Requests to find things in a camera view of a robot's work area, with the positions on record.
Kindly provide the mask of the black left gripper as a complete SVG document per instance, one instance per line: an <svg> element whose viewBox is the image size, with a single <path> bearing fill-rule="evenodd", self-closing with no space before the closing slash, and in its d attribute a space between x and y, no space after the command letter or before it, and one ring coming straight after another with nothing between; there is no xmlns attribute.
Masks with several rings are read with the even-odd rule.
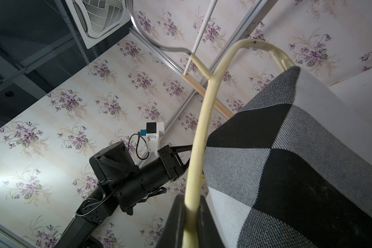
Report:
<svg viewBox="0 0 372 248"><path fill-rule="evenodd" d="M170 181L176 181L185 174L190 165L190 159L183 163L180 153L191 151L193 145L169 146L158 150L159 158L147 164L137 175L138 186L144 194L163 194L164 187Z"/></svg>

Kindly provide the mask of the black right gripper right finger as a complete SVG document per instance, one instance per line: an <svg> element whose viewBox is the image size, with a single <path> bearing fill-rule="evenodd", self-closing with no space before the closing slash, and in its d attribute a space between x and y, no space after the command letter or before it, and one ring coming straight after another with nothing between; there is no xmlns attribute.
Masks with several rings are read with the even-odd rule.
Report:
<svg viewBox="0 0 372 248"><path fill-rule="evenodd" d="M225 248L209 210L206 199L200 197L197 210L197 235L199 248Z"/></svg>

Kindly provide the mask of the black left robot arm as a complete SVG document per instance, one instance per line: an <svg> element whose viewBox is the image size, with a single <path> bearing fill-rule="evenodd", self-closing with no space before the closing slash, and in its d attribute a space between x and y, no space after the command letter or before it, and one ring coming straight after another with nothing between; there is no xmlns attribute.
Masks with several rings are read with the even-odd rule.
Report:
<svg viewBox="0 0 372 248"><path fill-rule="evenodd" d="M93 232L117 208L133 215L138 203L166 193L165 184L176 181L188 169L179 153L190 151L192 145L159 149L159 157L138 167L124 142L114 143L95 155L89 163L98 179L97 188L79 206L58 242L57 248L101 248Z"/></svg>

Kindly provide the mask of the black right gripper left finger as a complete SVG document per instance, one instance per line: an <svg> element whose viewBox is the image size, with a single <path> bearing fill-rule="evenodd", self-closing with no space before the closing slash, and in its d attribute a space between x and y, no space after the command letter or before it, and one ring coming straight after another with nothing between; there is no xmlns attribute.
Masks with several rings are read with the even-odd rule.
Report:
<svg viewBox="0 0 372 248"><path fill-rule="evenodd" d="M181 248L185 229L185 196L177 195L156 248Z"/></svg>

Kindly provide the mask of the black white checkered scarf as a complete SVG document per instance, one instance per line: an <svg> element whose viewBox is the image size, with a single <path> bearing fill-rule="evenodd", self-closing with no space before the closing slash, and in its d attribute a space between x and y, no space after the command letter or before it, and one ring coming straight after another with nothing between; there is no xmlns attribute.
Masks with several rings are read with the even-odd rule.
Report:
<svg viewBox="0 0 372 248"><path fill-rule="evenodd" d="M207 139L230 248L372 248L372 127L300 67Z"/></svg>

